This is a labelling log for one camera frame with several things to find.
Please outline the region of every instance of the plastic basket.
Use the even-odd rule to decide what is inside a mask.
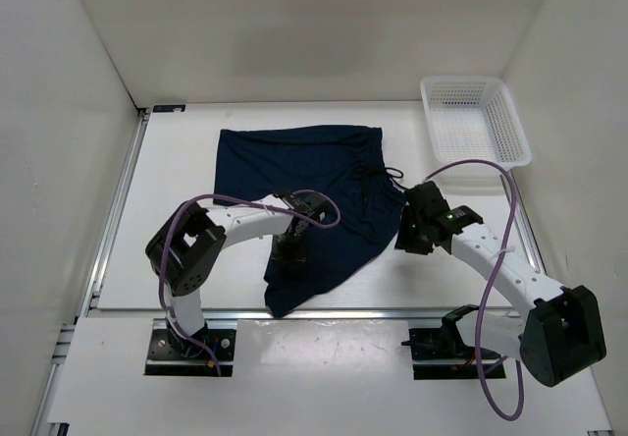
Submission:
[[[480,158],[510,170],[532,154],[506,85],[497,78],[432,77],[421,81],[430,138],[441,164]],[[452,168],[445,181],[492,185],[498,171],[482,165]]]

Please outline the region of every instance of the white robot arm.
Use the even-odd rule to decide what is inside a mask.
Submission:
[[[466,206],[450,209],[431,181],[405,195],[408,204],[395,247],[429,254],[441,246],[488,280],[501,253],[501,239],[482,218]],[[505,255],[494,287],[519,317],[486,313],[482,348],[523,362],[549,387],[605,357],[598,302],[585,287],[569,289],[512,253]],[[447,347],[475,346],[477,310],[466,305],[444,317]]]
[[[253,202],[268,208],[247,205],[229,207],[190,205],[174,231],[170,243],[164,290],[171,343],[184,357],[196,357],[202,350],[186,340],[186,335],[203,341],[206,332],[200,288],[207,280],[221,250],[272,235],[272,258],[276,261],[304,260],[300,239],[308,226],[306,217],[315,222],[331,209],[323,195],[311,192],[304,198],[280,191]],[[162,226],[146,247],[146,255],[159,275],[166,237],[175,214]]]

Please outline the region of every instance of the purple cable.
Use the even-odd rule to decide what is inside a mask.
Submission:
[[[480,300],[480,306],[478,308],[478,318],[475,322],[475,356],[476,356],[476,366],[478,368],[478,377],[480,378],[480,385],[482,386],[482,390],[484,391],[484,395],[491,405],[491,408],[497,413],[500,417],[505,419],[506,421],[514,421],[521,416],[523,412],[523,403],[524,403],[524,391],[523,391],[523,372],[521,370],[521,362],[516,361],[516,369],[517,369],[517,383],[519,387],[519,401],[517,403],[517,408],[515,409],[513,414],[504,413],[498,406],[491,395],[491,391],[489,390],[489,384],[487,382],[486,374],[484,366],[482,365],[482,320],[484,319],[484,312],[487,308],[487,302],[489,301],[489,295],[491,294],[491,289],[493,288],[493,284],[497,278],[497,273],[501,265],[503,264],[503,260],[506,255],[505,248],[508,246],[508,237],[510,236],[510,230],[512,229],[512,225],[514,223],[514,214],[515,207],[517,206],[517,186],[514,184],[514,180],[510,176],[510,174],[499,166],[497,163],[493,161],[486,161],[484,159],[465,159],[463,161],[455,161],[453,163],[447,164],[443,166],[441,169],[436,170],[434,173],[430,174],[426,179],[432,179],[437,174],[442,171],[453,168],[454,166],[459,166],[461,164],[486,164],[487,166],[492,166],[499,170],[501,174],[505,177],[508,182],[508,187],[510,188],[510,213],[508,214],[508,220],[506,221],[506,226],[503,230],[503,239],[501,240],[501,253],[497,257],[497,262],[495,263],[495,267],[491,272],[491,276],[489,276],[489,280],[487,281],[487,286],[482,293],[482,298]]]
[[[296,192],[294,192],[294,194],[310,193],[310,192],[314,192],[314,191],[313,190],[296,191]],[[325,200],[327,200],[332,205],[332,207],[334,207],[334,210],[336,210],[337,218],[336,218],[336,220],[334,222],[327,223],[327,224],[326,223],[319,223],[316,220],[312,220],[311,218],[306,217],[305,215],[302,215],[300,213],[294,212],[294,211],[292,211],[292,210],[290,210],[288,208],[281,208],[281,207],[275,207],[273,205],[264,205],[264,204],[261,204],[261,203],[249,202],[247,200],[242,200],[240,198],[229,197],[228,195],[220,195],[220,194],[217,194],[217,193],[205,193],[203,195],[197,195],[196,197],[193,197],[190,200],[188,200],[186,203],[184,203],[177,210],[177,213],[175,214],[175,218],[173,218],[173,221],[170,224],[170,228],[168,229],[168,234],[166,235],[166,240],[164,241],[164,252],[161,255],[161,263],[159,265],[159,304],[161,305],[162,309],[166,313],[170,313],[170,316],[172,317],[172,322],[171,323],[172,323],[173,327],[175,328],[175,330],[177,330],[177,333],[181,337],[183,337],[184,339],[186,339],[186,340],[190,341],[191,343],[197,345],[198,347],[200,347],[202,350],[204,350],[205,352],[207,352],[209,354],[209,356],[211,357],[212,361],[216,365],[216,372],[218,373],[219,376],[222,375],[222,372],[221,372],[221,369],[220,369],[220,364],[218,363],[218,360],[216,359],[216,355],[214,354],[214,352],[205,343],[192,338],[191,336],[189,336],[183,330],[183,328],[181,327],[181,325],[177,321],[177,316],[175,315],[175,310],[166,303],[166,296],[165,296],[166,277],[165,277],[165,271],[166,271],[166,265],[167,265],[167,262],[168,262],[168,251],[170,250],[170,244],[173,241],[173,235],[175,234],[175,230],[177,229],[177,226],[179,225],[179,222],[181,221],[181,217],[182,217],[183,213],[194,202],[197,202],[199,200],[204,200],[204,199],[207,199],[207,198],[211,198],[211,199],[216,199],[216,200],[223,200],[224,202],[235,203],[235,204],[238,204],[238,205],[244,205],[244,206],[247,206],[247,207],[259,208],[260,210],[268,210],[268,211],[271,211],[271,212],[285,213],[285,214],[288,214],[288,215],[292,215],[293,217],[300,218],[301,220],[304,220],[307,223],[310,223],[310,224],[314,225],[317,228],[322,228],[322,229],[334,228],[338,223],[340,223],[340,218],[341,218],[340,217],[340,209],[338,208],[336,203],[333,200],[331,200],[329,197],[327,197],[326,195],[324,195],[323,193],[320,193],[320,192],[318,192],[318,194],[320,194],[323,198],[325,198]]]

